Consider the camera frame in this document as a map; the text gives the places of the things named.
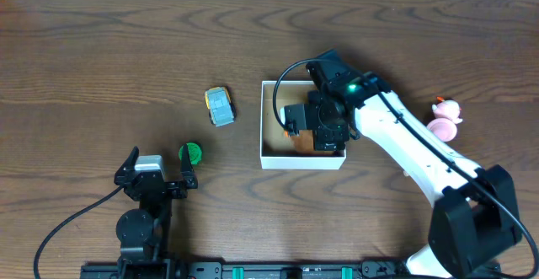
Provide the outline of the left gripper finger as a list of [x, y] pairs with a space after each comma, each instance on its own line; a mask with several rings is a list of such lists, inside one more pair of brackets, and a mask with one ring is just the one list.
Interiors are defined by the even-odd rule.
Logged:
[[134, 146], [129, 156], [127, 157], [127, 159], [118, 169], [119, 177], [126, 177], [135, 170], [135, 165], [136, 165], [138, 156], [139, 156], [139, 148], [138, 146]]
[[186, 181], [192, 181], [195, 178], [195, 172], [189, 156], [189, 146], [185, 143], [179, 150], [180, 156], [180, 171]]

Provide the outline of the brown plush toy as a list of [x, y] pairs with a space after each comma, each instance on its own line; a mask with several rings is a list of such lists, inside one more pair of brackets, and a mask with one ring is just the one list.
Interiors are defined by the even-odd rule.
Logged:
[[313, 131], [300, 130], [298, 136], [292, 136], [288, 131], [284, 132], [293, 144], [294, 149], [299, 153], [307, 156], [330, 156], [334, 151], [318, 151], [314, 147]]

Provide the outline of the pink duck toy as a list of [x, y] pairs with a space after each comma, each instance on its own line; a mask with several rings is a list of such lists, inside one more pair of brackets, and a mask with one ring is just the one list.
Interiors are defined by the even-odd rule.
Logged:
[[460, 117], [462, 108], [452, 99], [437, 97], [437, 101], [437, 104], [431, 106], [435, 118], [426, 128], [442, 142], [449, 142], [456, 137], [457, 125], [463, 122]]

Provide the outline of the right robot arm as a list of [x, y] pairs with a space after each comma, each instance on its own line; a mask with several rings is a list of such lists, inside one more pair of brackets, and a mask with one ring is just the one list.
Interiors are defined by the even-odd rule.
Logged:
[[405, 262], [410, 275], [494, 276], [487, 263], [530, 237], [505, 169], [483, 169], [450, 148], [384, 80], [355, 70], [336, 52], [307, 61], [306, 69], [334, 119], [384, 149], [433, 207], [427, 245]]

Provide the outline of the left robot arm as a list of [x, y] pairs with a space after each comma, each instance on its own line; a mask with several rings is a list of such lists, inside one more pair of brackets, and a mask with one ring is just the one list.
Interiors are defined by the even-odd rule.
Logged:
[[139, 207], [124, 213], [116, 224], [120, 241], [119, 278], [187, 278], [188, 266], [168, 253], [172, 201], [198, 187], [189, 145], [180, 148], [181, 176], [166, 181], [160, 155], [141, 156], [134, 147], [115, 173], [114, 183]]

